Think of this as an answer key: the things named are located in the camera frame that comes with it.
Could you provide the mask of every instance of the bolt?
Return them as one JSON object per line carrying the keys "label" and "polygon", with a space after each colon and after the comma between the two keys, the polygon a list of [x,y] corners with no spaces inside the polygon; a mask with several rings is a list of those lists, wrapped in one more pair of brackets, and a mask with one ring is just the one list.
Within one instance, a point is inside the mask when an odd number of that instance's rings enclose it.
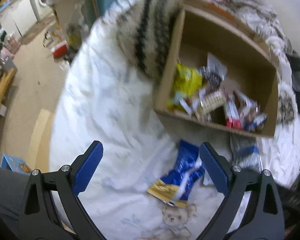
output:
{"label": "bolt", "polygon": [[263,174],[269,177],[271,175],[271,172],[268,170],[264,170]]}
{"label": "bolt", "polygon": [[37,176],[37,175],[39,174],[39,170],[33,170],[33,171],[31,172],[31,174],[32,174],[33,176]]}
{"label": "bolt", "polygon": [[235,172],[240,172],[241,171],[241,167],[238,165],[232,166],[233,171]]}
{"label": "bolt", "polygon": [[70,169],[70,166],[69,166],[69,165],[63,165],[63,166],[61,167],[61,170],[62,170],[63,172],[69,171],[69,169]]}

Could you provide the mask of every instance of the gray fabric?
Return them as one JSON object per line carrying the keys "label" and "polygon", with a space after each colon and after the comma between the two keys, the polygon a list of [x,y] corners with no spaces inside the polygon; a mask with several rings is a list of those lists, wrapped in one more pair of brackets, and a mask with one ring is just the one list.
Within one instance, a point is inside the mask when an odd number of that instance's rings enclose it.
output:
{"label": "gray fabric", "polygon": [[29,176],[0,168],[0,216],[18,236],[18,218]]}

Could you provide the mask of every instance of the beige floor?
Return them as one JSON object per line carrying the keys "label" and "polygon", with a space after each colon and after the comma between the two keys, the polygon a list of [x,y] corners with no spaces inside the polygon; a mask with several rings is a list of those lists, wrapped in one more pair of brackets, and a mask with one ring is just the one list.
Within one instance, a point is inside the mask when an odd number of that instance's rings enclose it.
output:
{"label": "beige floor", "polygon": [[44,31],[30,44],[22,46],[14,63],[18,72],[13,82],[11,103],[1,134],[2,153],[28,158],[31,134],[41,108],[54,112],[66,72],[42,46]]}

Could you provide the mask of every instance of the teddy bear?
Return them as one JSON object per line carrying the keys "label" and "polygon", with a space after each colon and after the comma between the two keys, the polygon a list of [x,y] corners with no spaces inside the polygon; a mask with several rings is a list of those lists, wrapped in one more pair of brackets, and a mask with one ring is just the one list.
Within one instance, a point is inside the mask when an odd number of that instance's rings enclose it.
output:
{"label": "teddy bear", "polygon": [[152,236],[135,240],[189,240],[191,233],[185,227],[189,219],[196,217],[197,208],[191,204],[185,208],[165,205],[162,208],[163,225],[152,231]]}

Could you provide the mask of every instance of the bed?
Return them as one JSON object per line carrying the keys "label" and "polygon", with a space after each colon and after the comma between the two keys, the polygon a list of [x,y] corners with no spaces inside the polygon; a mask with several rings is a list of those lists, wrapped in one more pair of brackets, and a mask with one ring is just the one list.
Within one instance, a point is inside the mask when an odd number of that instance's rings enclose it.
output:
{"label": "bed", "polygon": [[[182,120],[158,116],[153,110],[154,83],[129,65],[118,47],[116,17],[136,0],[117,0],[92,27],[69,70],[60,97],[50,140],[49,170],[71,164],[92,141],[102,142],[104,156],[79,199],[93,222],[109,240],[196,239],[223,195],[214,187],[194,185],[189,206],[176,225],[164,221],[168,210],[146,193],[147,188],[173,167],[177,143],[200,145],[209,141],[229,161],[229,134]],[[300,117],[277,125],[273,139],[258,139],[263,168],[274,179],[291,186],[300,167]],[[230,228],[240,224],[249,193],[245,194]],[[71,228],[58,194],[61,219]]]}

